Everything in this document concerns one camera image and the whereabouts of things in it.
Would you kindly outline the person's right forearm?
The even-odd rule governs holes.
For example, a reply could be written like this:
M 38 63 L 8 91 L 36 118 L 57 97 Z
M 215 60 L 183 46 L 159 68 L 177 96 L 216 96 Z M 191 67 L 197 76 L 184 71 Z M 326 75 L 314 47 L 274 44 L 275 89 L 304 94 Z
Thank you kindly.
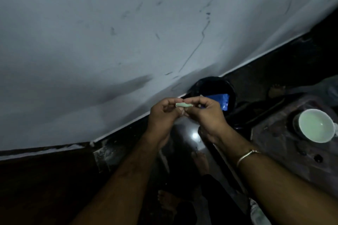
M 334 198 L 259 152 L 232 128 L 215 144 L 237 168 L 274 224 L 338 225 L 338 202 Z

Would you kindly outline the white ceramic cup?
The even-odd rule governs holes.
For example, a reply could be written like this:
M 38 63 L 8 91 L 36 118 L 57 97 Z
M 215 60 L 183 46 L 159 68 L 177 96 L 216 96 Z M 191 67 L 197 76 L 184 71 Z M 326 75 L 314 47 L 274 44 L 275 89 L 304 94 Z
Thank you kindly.
M 319 109 L 302 111 L 294 119 L 294 126 L 303 138 L 315 143 L 327 143 L 338 137 L 338 124 Z

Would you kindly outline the person's right foot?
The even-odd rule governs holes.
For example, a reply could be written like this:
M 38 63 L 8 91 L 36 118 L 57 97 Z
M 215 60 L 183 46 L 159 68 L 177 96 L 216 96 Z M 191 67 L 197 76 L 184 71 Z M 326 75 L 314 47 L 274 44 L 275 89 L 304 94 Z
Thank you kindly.
M 201 176 L 209 174 L 209 163 L 206 155 L 200 151 L 193 151 L 191 157 L 195 163 L 195 166 Z

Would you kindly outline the white crumpled cloth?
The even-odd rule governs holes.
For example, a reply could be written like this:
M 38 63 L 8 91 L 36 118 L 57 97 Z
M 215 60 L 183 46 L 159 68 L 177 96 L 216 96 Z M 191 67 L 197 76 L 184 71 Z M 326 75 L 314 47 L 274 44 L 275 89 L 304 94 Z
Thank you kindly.
M 250 198 L 250 217 L 253 225 L 272 225 L 256 201 Z

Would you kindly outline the person's left foot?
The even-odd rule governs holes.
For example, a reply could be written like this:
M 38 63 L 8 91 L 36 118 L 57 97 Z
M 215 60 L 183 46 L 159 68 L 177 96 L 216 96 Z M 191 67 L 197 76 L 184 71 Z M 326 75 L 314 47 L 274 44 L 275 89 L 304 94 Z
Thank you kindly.
M 173 215 L 177 214 L 177 207 L 183 201 L 181 198 L 173 195 L 170 192 L 159 190 L 158 191 L 158 201 L 164 210 L 168 210 L 173 213 Z

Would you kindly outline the steel gas stove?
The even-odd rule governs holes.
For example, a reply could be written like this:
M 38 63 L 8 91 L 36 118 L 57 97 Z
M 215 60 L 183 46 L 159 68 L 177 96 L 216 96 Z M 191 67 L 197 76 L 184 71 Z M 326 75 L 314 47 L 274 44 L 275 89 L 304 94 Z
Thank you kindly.
M 317 96 L 301 95 L 288 101 L 251 131 L 251 142 L 292 173 L 338 199 L 338 137 L 327 143 L 302 139 L 292 126 L 296 115 L 307 109 L 326 112 L 338 124 L 338 113 Z M 314 160 L 323 157 L 322 163 Z

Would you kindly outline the blue plastic packet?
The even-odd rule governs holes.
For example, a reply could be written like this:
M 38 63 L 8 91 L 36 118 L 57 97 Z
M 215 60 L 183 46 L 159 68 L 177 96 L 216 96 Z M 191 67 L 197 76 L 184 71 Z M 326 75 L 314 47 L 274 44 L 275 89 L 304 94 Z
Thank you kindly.
M 217 101 L 220 104 L 222 111 L 229 111 L 229 100 L 230 100 L 229 94 L 213 94 L 206 96 L 201 94 L 200 96 Z

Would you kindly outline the grey plastic bag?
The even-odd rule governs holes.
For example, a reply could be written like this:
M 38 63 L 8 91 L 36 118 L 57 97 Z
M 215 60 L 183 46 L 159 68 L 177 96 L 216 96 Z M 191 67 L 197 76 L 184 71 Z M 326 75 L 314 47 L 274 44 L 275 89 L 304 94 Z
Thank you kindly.
M 330 106 L 338 105 L 338 75 L 325 78 L 317 83 L 314 94 Z

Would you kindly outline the person's foot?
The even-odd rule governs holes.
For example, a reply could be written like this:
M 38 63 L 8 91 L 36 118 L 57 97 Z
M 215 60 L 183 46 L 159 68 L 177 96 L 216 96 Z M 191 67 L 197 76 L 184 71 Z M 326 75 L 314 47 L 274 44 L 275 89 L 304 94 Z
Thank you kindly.
M 173 195 L 170 192 L 159 190 L 158 191 L 158 201 L 164 210 L 168 210 L 173 213 L 173 215 L 177 214 L 177 207 L 183 201 L 181 198 Z
M 209 174 L 209 163 L 206 155 L 200 151 L 193 151 L 191 157 L 195 163 L 195 166 L 201 176 Z

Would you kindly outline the person's right hand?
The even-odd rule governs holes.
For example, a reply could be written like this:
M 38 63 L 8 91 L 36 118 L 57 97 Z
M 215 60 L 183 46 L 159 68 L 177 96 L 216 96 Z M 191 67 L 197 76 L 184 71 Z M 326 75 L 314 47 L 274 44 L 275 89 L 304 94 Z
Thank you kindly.
M 197 96 L 184 99 L 187 104 L 193 104 L 198 108 L 197 121 L 202 128 L 202 132 L 210 141 L 216 143 L 222 140 L 222 137 L 230 130 L 226 122 L 220 104 L 212 99 Z

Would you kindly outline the person's left hand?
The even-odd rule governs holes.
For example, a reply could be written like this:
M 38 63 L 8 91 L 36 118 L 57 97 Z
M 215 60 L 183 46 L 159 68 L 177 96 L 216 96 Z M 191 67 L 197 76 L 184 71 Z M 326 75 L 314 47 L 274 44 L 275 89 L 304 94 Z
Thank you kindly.
M 171 108 L 182 102 L 182 98 L 165 98 L 151 108 L 145 136 L 158 150 L 166 145 L 175 122 L 170 119 Z

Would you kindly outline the person's left forearm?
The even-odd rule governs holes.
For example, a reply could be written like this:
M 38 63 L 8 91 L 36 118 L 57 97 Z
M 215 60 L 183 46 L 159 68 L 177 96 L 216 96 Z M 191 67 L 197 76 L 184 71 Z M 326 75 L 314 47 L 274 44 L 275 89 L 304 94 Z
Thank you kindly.
M 70 225 L 137 225 L 153 163 L 168 138 L 144 133 Z

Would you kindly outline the black round waste bin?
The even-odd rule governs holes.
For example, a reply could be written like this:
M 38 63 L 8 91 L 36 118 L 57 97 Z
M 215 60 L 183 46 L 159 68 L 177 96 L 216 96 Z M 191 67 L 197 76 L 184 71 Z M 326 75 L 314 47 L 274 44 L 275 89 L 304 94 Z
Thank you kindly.
M 223 111 L 224 117 L 234 111 L 236 106 L 236 93 L 232 85 L 220 77 L 207 77 L 196 82 L 189 90 L 188 96 L 197 97 L 200 95 L 229 94 L 229 111 Z

